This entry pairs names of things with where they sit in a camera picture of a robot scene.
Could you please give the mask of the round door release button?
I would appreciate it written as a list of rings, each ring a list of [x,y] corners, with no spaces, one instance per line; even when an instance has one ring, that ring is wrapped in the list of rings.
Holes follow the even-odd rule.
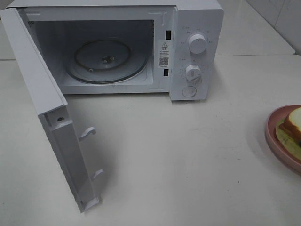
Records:
[[[182,90],[182,94],[185,97],[194,97],[196,95],[197,89],[193,86],[187,86]]]

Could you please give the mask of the white timer knob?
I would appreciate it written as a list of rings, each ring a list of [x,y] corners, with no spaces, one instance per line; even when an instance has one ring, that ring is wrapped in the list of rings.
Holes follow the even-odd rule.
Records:
[[[197,81],[201,78],[201,69],[198,65],[191,64],[185,68],[185,78],[189,82]]]

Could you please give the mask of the white microwave door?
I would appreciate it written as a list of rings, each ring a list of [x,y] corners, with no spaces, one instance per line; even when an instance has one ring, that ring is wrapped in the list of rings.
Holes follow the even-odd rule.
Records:
[[[81,136],[76,133],[68,103],[28,31],[25,14],[10,8],[2,10],[0,17],[40,123],[79,210],[84,212],[100,202],[79,145],[96,133],[95,128],[86,129]]]

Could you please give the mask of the toast sandwich with lettuce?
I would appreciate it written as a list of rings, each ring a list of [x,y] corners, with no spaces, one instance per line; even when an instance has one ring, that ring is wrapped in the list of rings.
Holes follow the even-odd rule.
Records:
[[[301,108],[291,111],[276,125],[276,137],[287,152],[301,160]]]

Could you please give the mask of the pink round plate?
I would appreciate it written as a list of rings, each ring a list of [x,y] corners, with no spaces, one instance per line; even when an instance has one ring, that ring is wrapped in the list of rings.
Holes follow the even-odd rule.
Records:
[[[272,111],[267,118],[265,125],[266,142],[272,153],[290,170],[301,174],[301,161],[293,157],[277,139],[276,124],[285,118],[291,111],[299,108],[300,105],[285,105]]]

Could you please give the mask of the white microwave oven body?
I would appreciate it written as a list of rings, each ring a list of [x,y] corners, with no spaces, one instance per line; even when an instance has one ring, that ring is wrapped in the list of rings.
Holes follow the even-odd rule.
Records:
[[[65,95],[167,93],[171,100],[207,96],[224,11],[215,0],[15,0],[6,9],[25,14],[28,29],[59,89]],[[207,37],[201,54],[189,50],[194,33]],[[151,47],[143,70],[116,83],[89,84],[71,77],[65,64],[83,44],[96,40],[139,41]],[[201,78],[189,82],[195,64]],[[187,86],[197,89],[185,97]]]

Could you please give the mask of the glass microwave turntable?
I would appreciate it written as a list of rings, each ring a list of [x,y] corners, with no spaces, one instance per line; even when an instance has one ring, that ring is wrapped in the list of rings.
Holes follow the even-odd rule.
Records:
[[[103,39],[83,44],[65,64],[67,73],[85,83],[110,84],[137,75],[146,66],[151,47],[134,43]]]

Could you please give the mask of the upper white power knob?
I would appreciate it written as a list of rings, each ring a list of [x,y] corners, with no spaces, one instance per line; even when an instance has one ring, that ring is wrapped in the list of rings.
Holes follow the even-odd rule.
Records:
[[[207,37],[203,33],[194,33],[188,38],[189,50],[193,54],[201,54],[207,48]]]

